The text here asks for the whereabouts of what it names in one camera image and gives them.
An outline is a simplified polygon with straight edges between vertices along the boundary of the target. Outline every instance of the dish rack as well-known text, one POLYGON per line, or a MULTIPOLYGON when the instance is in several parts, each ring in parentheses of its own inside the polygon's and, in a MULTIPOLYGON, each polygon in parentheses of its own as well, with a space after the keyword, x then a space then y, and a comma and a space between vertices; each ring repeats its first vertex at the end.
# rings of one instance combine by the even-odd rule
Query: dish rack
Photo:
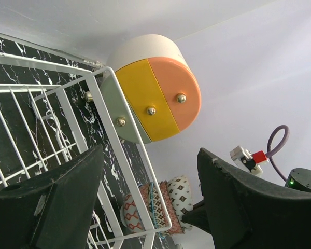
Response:
POLYGON ((141 221, 143 222, 145 231, 144 232, 140 232, 140 233, 134 233, 134 234, 128 234, 128 235, 124 235, 123 231, 120 227, 120 223, 118 221, 118 217, 116 216, 114 209, 110 203, 110 199, 107 195, 107 192, 105 190, 105 187, 103 185, 103 182, 101 181, 100 185, 99 185, 99 189, 98 189, 98 199, 100 201, 100 204, 107 216, 108 222, 111 226, 111 229, 113 231, 114 234, 114 238, 112 239, 108 239, 106 238, 106 235, 102 229, 101 226, 101 221, 99 219, 99 217, 96 215, 95 212, 93 212, 93 218, 96 221, 96 223, 92 226, 90 226, 90 230, 99 227, 100 231, 102 233, 102 235, 104 236, 104 240, 103 241, 95 241, 91 231, 89 231, 89 235, 88 235, 88 240, 91 244, 93 244, 95 246, 95 248, 97 248, 99 245, 104 245, 105 247, 107 246, 109 249, 113 248, 113 249, 120 249, 122 247, 123 241, 126 239, 130 239, 130 238, 134 238, 134 237, 143 237, 145 238, 144 240, 144 249, 152 249, 153 247, 153 242, 154 242, 154 237, 155 234, 158 232, 162 232, 162 231, 166 231, 169 230, 172 226, 172 222, 171 219, 169 217, 168 214, 168 210, 166 208, 165 205, 165 201, 163 199, 163 196, 160 195, 160 201, 162 203, 162 206, 164 207, 164 213, 165 216, 168 220, 168 226, 167 227, 163 227, 163 228, 159 228, 156 229, 152 223, 152 220, 149 216, 148 210, 144 204, 143 198, 139 192, 139 187, 137 185, 137 182, 135 180, 135 177, 133 175, 133 172, 130 168, 129 162, 127 160, 127 157, 122 149, 121 146, 121 142, 120 139, 117 136, 115 127, 112 123, 112 120, 110 118, 110 115, 108 113, 108 110, 106 108, 106 104, 104 102, 104 99, 102 97, 100 88, 96 82, 95 76, 101 73, 108 73, 110 76, 113 77, 114 82, 120 92, 120 96, 123 99, 124 102, 124 106, 126 108, 126 111, 132 121, 134 130, 136 132, 136 135, 138 137, 141 149, 142 149, 142 154, 144 155, 145 159, 146 159, 146 166, 148 168, 148 170, 150 171, 150 175, 152 177, 152 181, 154 182, 154 185, 158 191, 158 193, 161 193, 160 191, 160 187, 157 181, 157 178, 155 176, 155 173, 153 171, 150 159, 147 155, 144 143, 142 141, 142 138, 140 137, 138 128, 136 126, 135 120, 133 118, 133 115, 131 113, 131 110, 129 108, 129 105, 125 99, 124 93, 120 87, 120 84, 117 80, 117 77, 113 71, 112 68, 110 67, 103 67, 98 69, 97 71, 89 71, 89 70, 85 70, 85 69, 81 69, 81 68, 77 68, 77 67, 72 67, 72 66, 68 66, 68 65, 62 65, 62 64, 58 64, 58 63, 52 63, 52 62, 48 62, 48 61, 42 61, 42 60, 38 60, 38 59, 32 59, 32 58, 26 58, 26 57, 21 57, 21 56, 15 56, 12 54, 6 54, 6 53, 2 53, 0 52, 0 64, 3 65, 11 65, 11 66, 20 66, 20 67, 28 67, 28 68, 34 68, 34 69, 39 69, 39 70, 45 70, 45 71, 55 71, 58 73, 68 73, 68 74, 75 74, 75 75, 79 75, 80 77, 72 80, 64 85, 45 85, 45 84, 35 84, 35 85, 28 85, 28 84, 0 84, 0 93, 10 93, 11 97, 13 99, 13 101, 15 102, 16 108, 20 114, 21 119, 23 120, 23 123, 25 125, 25 128, 27 129, 27 132, 29 134, 30 140, 34 146, 34 149, 36 150, 36 155, 37 155, 37 161, 33 164, 27 165, 24 161, 23 158, 20 154, 19 148, 16 145, 16 142, 13 139, 13 136, 9 130, 9 126, 3 116, 3 113, 0 109, 0 120, 2 122, 2 125, 9 137, 9 140, 13 146, 13 149, 19 159, 19 162, 21 163, 21 170, 8 176, 5 177, 4 174, 2 173, 2 170, 0 168, 0 185, 7 187, 8 183, 7 181, 10 180, 11 178, 17 176, 18 174, 25 174, 26 178, 29 179, 30 178, 30 174, 29 174, 29 170, 37 165, 41 165, 44 169, 44 171, 48 171, 47 167, 46 167, 46 160, 48 160, 49 158, 55 158, 56 161, 58 162, 59 165, 61 165, 61 161, 60 158, 63 158, 65 162, 69 161, 72 159, 72 155, 70 154, 70 150, 73 146, 76 146, 78 149, 79 153, 82 153, 86 150, 88 150, 88 146, 86 143, 86 140, 82 134, 81 128, 78 124, 78 121, 75 117, 74 111, 72 109, 72 106, 70 104, 70 101, 67 97, 67 94, 65 92, 66 88, 69 88, 71 86, 73 86, 74 84, 78 84, 81 81, 86 81, 87 86, 89 88, 89 91, 92 94, 93 97, 93 101, 96 107, 96 110, 100 116, 100 119, 103 123, 103 126, 105 128, 105 131, 107 133, 107 136, 109 138, 109 141, 113 147, 113 150, 115 152, 115 155, 117 157, 117 160, 119 162, 119 166, 122 170, 123 176, 125 178, 126 184, 129 188, 130 193, 133 196, 133 199, 135 201, 136 204, 136 208, 139 212, 139 216, 141 221), (26 93, 29 95, 30 99, 31 99, 31 106, 32 109, 35 113, 36 118, 40 121, 41 126, 44 129, 44 132, 46 134, 46 138, 47 138, 47 142, 50 144, 50 147, 52 148, 53 153, 48 155, 47 157, 43 158, 41 156, 41 153, 39 151, 39 148, 37 147, 37 143, 34 139, 34 136, 32 134, 32 131, 30 129, 30 124, 28 124, 24 113, 20 107, 19 101, 16 98, 16 93, 26 93), (71 129, 72 132, 72 136, 75 140, 74 143, 71 143, 69 145, 67 145, 63 133, 61 131, 61 127, 60 127, 60 122, 58 121, 56 115, 54 114, 53 108, 51 106, 51 103, 49 101, 48 96, 51 94, 56 94, 60 106, 63 110, 64 116, 69 124, 69 127, 71 129), (47 102, 47 107, 49 109, 49 114, 42 116, 38 106, 37 106, 37 102, 39 100, 46 100, 47 102), (55 138, 56 141, 52 141, 51 137, 49 136, 47 127, 45 126, 45 122, 46 119, 52 119, 54 120, 55 123, 55 128, 56 128, 56 133, 55 133, 55 138), (54 144, 57 143, 59 147, 59 149, 56 149, 54 144))

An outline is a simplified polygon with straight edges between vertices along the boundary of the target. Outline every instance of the gold knob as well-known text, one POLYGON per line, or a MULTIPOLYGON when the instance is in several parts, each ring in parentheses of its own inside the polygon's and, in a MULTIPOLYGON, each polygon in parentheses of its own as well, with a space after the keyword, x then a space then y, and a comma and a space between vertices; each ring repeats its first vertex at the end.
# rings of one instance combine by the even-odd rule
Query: gold knob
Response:
POLYGON ((84 94, 84 99, 85 99, 85 101, 86 102, 91 102, 91 101, 93 101, 93 97, 92 97, 92 95, 91 95, 91 92, 86 92, 85 94, 84 94))
POLYGON ((125 125, 125 118, 123 117, 119 117, 117 120, 116 120, 116 124, 120 127, 124 126, 125 125))
POLYGON ((187 96, 184 93, 180 93, 176 96, 176 101, 178 103, 184 103, 187 100, 187 96))
POLYGON ((147 108, 147 114, 150 116, 153 116, 154 114, 156 114, 157 109, 154 106, 149 106, 147 108))

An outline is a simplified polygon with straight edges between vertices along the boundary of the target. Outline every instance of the yellow drawer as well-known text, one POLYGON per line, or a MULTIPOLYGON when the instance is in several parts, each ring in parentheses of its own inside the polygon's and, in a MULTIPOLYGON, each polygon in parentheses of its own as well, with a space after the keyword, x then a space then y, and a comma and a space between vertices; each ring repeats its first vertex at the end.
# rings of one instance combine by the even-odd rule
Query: yellow drawer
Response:
POLYGON ((147 59, 134 62, 116 71, 122 90, 152 142, 179 133, 167 101, 147 59), (150 116, 147 109, 156 108, 150 116))

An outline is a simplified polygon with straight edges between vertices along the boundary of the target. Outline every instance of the black marble surface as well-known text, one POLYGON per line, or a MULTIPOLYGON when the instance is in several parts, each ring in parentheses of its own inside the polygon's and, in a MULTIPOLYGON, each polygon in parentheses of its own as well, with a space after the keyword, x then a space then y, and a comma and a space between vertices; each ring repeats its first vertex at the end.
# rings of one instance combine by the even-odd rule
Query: black marble surface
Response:
MULTIPOLYGON (((65 58, 61 58, 52 54, 45 53, 40 50, 36 50, 30 47, 26 47, 21 44, 17 44, 13 41, 0 38, 0 52, 11 53, 18 56, 24 56, 29 58, 37 58, 41 60, 51 61, 55 63, 61 63, 65 65, 72 65, 76 67, 82 67, 85 69, 91 68, 84 64, 79 64, 74 61, 70 61, 65 58)), ((76 78, 76 75, 48 72, 43 70, 35 70, 33 68, 22 68, 16 66, 0 65, 0 83, 6 84, 65 84, 76 78)), ((93 103, 86 103, 83 100, 83 95, 87 91, 85 82, 81 84, 74 85, 67 90, 67 95, 70 98, 70 102, 74 109, 76 118, 79 122, 81 130, 86 137, 86 141, 89 147, 101 143, 105 149, 105 167, 104 167, 104 178, 103 183, 107 190, 108 196, 113 204, 113 207, 119 217, 119 208, 123 203, 123 198, 128 194, 129 190, 122 176, 121 170, 119 168, 118 162, 115 158, 113 149, 110 145, 106 132, 102 126, 101 120, 97 114, 95 106, 93 103)), ((46 133, 41 125, 41 122, 36 119, 35 114, 31 107, 31 99, 28 93, 16 93, 16 98, 21 106, 24 116, 30 126, 30 130, 35 138, 37 147, 44 158, 48 155, 53 154, 53 150, 47 139, 46 133)), ((53 107, 54 113, 58 118, 61 130, 63 132, 64 140, 67 145, 74 143, 74 139, 71 134, 71 130, 68 123, 64 117, 64 114, 59 106, 59 102, 56 99, 55 94, 49 96, 49 101, 53 107)), ((42 116, 50 114, 48 103, 46 101, 40 100, 37 102, 39 111, 42 116)), ((27 129, 24 126, 23 120, 18 112, 18 109, 13 101, 10 93, 0 93, 0 110, 8 124, 8 128, 12 134, 12 138, 15 141, 20 155, 25 163, 25 166, 35 164, 31 167, 28 172, 30 177, 38 175, 44 172, 45 169, 41 163, 36 163, 39 161, 39 156, 35 150, 32 141, 29 137, 27 129)), ((58 143, 55 139, 56 125, 53 118, 44 120, 48 134, 53 141, 53 145, 56 150, 59 149, 58 143)), ((143 166, 142 160, 136 148, 136 145, 130 142, 124 142, 122 144, 123 149, 128 157, 128 161, 132 166, 133 173, 139 184, 144 184, 149 181, 146 170, 143 166)), ((78 150, 76 146, 73 146, 69 151, 71 156, 77 155, 78 150)), ((64 162, 62 154, 58 156, 61 163, 64 162)), ((53 156, 45 161, 46 168, 51 170, 57 167, 58 160, 53 156)), ((21 162, 16 156, 15 150, 11 145, 9 137, 4 129, 4 126, 0 120, 0 168, 5 177, 10 177, 7 181, 8 184, 18 183, 27 179, 24 172, 19 173, 22 170, 21 162)), ((97 202, 95 207, 96 213, 99 216, 108 238, 112 238, 110 225, 107 218, 101 208, 99 202, 97 202)), ((100 229, 93 229, 92 233, 95 240, 102 240, 100 229)), ((86 248, 94 248, 88 241, 86 248)), ((125 240, 123 249, 133 248, 143 248, 143 239, 134 238, 125 240)), ((155 238, 154 247, 156 249, 161 248, 175 248, 173 240, 167 238, 161 240, 155 238)))

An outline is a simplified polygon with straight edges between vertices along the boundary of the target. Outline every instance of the purple cable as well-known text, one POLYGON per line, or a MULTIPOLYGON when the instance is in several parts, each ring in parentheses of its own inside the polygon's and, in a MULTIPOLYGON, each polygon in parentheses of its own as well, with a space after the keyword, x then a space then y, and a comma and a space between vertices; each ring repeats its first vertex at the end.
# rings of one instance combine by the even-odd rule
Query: purple cable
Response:
POLYGON ((282 125, 277 127, 271 134, 268 143, 267 143, 267 153, 266 156, 270 159, 271 165, 273 166, 273 168, 275 169, 275 171, 279 174, 279 176, 286 182, 287 178, 281 173, 281 171, 279 170, 279 168, 277 167, 277 165, 275 164, 274 160, 273 160, 273 156, 279 152, 279 150, 282 149, 282 147, 286 144, 287 140, 289 138, 289 127, 286 125, 282 125), (282 138, 282 140, 280 141, 280 143, 271 150, 271 146, 272 146, 272 141, 275 137, 275 135, 280 131, 280 130, 284 130, 285 134, 284 137, 282 138))

